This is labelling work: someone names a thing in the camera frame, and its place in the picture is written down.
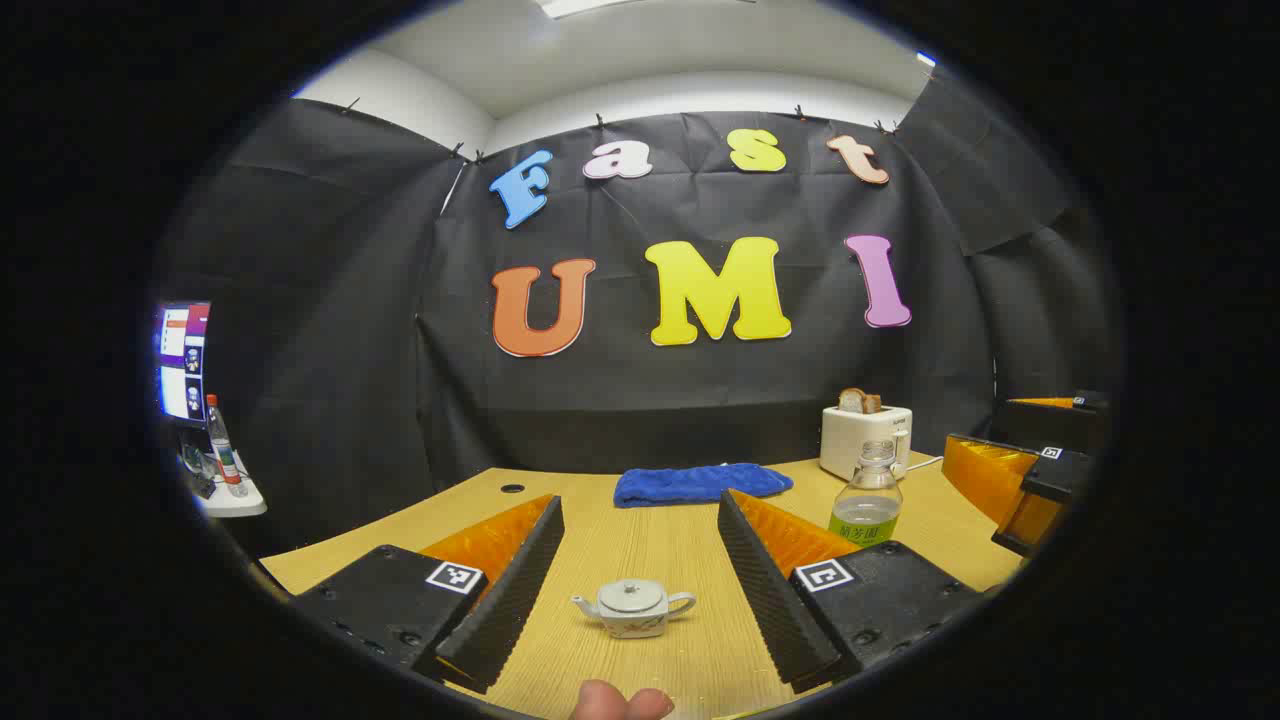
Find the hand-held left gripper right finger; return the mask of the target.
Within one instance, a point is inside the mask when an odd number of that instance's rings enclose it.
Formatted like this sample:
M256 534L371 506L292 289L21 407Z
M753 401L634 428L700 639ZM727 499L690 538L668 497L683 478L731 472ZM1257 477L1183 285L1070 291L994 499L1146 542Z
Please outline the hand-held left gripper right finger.
M899 543L868 548L737 489L724 550L782 683L801 693L909 650L984 596Z

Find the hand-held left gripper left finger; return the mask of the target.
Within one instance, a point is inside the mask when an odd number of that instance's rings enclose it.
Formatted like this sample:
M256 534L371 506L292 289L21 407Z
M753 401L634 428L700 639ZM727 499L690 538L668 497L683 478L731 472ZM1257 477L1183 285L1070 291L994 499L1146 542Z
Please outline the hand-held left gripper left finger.
M424 550L381 544L292 606L389 667L479 694L497 683L564 536L544 495Z

